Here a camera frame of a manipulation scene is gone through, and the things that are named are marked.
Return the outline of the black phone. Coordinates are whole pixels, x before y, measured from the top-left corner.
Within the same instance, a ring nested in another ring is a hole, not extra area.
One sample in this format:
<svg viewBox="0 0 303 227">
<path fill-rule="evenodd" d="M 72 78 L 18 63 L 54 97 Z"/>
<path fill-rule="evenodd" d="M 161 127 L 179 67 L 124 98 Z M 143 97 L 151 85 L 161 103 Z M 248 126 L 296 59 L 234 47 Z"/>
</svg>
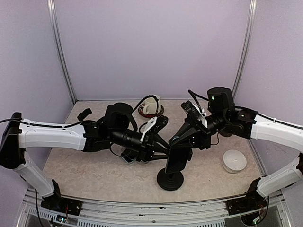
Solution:
<svg viewBox="0 0 303 227">
<path fill-rule="evenodd" d="M 185 169 L 187 161 L 192 157 L 191 148 L 171 148 L 168 154 L 165 173 L 174 174 Z"/>
</svg>

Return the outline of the tall black clamp phone stand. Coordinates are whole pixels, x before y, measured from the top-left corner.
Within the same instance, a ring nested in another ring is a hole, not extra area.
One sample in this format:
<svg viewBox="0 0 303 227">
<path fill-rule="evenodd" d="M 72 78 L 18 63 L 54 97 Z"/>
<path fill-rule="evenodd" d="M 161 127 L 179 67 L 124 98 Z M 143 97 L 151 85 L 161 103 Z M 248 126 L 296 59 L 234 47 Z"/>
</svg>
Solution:
<svg viewBox="0 0 303 227">
<path fill-rule="evenodd" d="M 157 174 L 157 184 L 166 191 L 179 189 L 183 182 L 184 176 L 181 171 L 174 174 L 166 174 L 165 168 L 163 168 Z"/>
</svg>

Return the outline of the black plate phone stand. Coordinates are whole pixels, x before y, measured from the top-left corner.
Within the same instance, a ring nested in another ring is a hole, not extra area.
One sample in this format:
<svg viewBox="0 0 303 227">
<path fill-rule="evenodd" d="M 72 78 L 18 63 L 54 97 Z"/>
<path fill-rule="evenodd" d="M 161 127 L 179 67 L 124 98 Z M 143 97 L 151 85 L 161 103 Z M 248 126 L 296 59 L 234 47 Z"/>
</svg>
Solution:
<svg viewBox="0 0 303 227">
<path fill-rule="evenodd" d="M 223 137 L 231 137 L 232 134 L 230 132 L 226 132 L 225 130 L 222 130 L 219 132 L 220 135 L 222 135 Z"/>
</svg>

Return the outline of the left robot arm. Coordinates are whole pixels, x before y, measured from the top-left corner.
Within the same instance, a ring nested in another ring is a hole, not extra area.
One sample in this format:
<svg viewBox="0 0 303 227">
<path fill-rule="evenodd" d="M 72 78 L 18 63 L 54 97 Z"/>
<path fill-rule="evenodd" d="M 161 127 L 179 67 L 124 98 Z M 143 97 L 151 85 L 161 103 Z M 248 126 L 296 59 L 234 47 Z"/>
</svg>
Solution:
<svg viewBox="0 0 303 227">
<path fill-rule="evenodd" d="M 68 148 L 97 152 L 113 144 L 124 147 L 123 158 L 134 156 L 136 161 L 153 161 L 168 157 L 169 145 L 159 131 L 168 123 L 166 116 L 153 117 L 139 132 L 133 109 L 126 103 L 109 105 L 97 121 L 87 120 L 85 109 L 73 124 L 35 122 L 19 112 L 7 119 L 0 144 L 0 164 L 17 172 L 42 197 L 42 207 L 66 214 L 78 215 L 80 200 L 63 197 L 58 183 L 49 179 L 26 153 L 27 148 Z"/>
</svg>

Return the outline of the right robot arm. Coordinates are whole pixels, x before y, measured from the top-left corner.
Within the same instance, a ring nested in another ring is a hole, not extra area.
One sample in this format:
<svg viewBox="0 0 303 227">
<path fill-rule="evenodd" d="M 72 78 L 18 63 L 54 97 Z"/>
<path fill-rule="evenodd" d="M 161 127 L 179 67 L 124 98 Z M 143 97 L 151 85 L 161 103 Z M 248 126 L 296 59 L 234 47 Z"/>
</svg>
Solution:
<svg viewBox="0 0 303 227">
<path fill-rule="evenodd" d="M 179 189 L 184 181 L 182 170 L 191 159 L 192 150 L 211 147 L 215 134 L 235 135 L 251 140 L 266 170 L 253 180 L 244 195 L 226 202 L 230 215 L 269 205 L 272 193 L 303 179 L 303 128 L 258 111 L 237 106 L 232 91 L 214 87 L 207 91 L 209 115 L 198 102 L 184 102 L 184 124 L 169 140 L 166 166 L 158 172 L 157 183 L 167 191 Z"/>
</svg>

